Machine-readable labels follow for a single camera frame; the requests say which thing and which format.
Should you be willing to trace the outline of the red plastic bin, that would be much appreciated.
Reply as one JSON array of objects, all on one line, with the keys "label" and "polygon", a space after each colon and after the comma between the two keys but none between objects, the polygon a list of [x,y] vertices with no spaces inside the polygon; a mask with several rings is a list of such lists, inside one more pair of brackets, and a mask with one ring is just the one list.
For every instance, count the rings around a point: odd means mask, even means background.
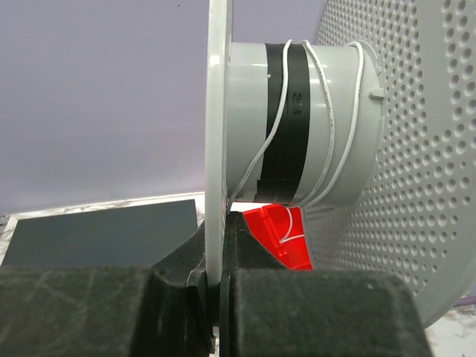
[{"label": "red plastic bin", "polygon": [[268,205],[264,212],[271,223],[272,254],[291,270],[311,270],[301,209]]},{"label": "red plastic bin", "polygon": [[248,224],[250,232],[270,253],[279,257],[280,243],[274,230],[274,223],[271,217],[263,208],[255,208],[244,212],[245,221]]}]

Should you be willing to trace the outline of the right red plastic bin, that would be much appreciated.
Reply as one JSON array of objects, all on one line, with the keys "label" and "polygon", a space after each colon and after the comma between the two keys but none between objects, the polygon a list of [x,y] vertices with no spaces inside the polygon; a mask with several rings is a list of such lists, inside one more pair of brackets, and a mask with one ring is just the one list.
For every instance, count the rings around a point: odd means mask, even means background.
[{"label": "right red plastic bin", "polygon": [[264,212],[271,223],[272,254],[291,270],[311,270],[301,209],[268,205]]}]

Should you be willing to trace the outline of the dark grey network switch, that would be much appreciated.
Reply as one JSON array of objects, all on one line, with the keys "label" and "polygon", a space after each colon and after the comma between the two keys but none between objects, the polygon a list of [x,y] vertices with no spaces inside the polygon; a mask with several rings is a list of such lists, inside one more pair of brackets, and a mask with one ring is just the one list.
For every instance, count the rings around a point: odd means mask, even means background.
[{"label": "dark grey network switch", "polygon": [[20,219],[4,266],[152,265],[198,228],[193,200]]}]

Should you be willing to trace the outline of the grey perforated cable spool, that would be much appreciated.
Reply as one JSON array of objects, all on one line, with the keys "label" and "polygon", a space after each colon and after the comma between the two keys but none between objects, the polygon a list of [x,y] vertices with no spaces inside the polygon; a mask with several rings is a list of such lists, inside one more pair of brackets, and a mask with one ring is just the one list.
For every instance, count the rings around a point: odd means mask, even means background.
[{"label": "grey perforated cable spool", "polygon": [[475,3],[325,1],[315,38],[233,41],[211,1],[205,266],[235,202],[299,207],[314,268],[385,271],[425,327],[475,280]]}]

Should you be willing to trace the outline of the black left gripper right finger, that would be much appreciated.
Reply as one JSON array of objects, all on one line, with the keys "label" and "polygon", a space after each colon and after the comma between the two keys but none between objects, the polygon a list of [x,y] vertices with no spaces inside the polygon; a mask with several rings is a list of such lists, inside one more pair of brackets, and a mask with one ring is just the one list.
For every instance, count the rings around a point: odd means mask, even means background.
[{"label": "black left gripper right finger", "polygon": [[293,271],[226,219],[221,356],[430,356],[413,296],[379,271]]}]

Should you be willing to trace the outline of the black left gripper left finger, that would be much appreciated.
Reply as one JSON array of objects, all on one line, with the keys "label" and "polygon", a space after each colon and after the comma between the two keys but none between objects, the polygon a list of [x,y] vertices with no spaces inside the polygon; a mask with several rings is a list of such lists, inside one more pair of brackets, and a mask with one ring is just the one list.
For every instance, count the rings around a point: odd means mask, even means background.
[{"label": "black left gripper left finger", "polygon": [[4,266],[3,356],[206,356],[205,230],[151,266]]}]

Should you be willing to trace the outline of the left red plastic bin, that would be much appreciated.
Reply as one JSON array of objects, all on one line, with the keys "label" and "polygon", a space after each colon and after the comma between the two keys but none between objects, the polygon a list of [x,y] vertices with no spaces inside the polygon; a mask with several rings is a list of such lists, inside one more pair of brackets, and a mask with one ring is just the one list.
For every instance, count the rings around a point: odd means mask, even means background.
[{"label": "left red plastic bin", "polygon": [[274,230],[274,223],[271,217],[263,208],[255,208],[244,212],[245,221],[248,224],[250,232],[270,253],[279,257],[280,243]]}]

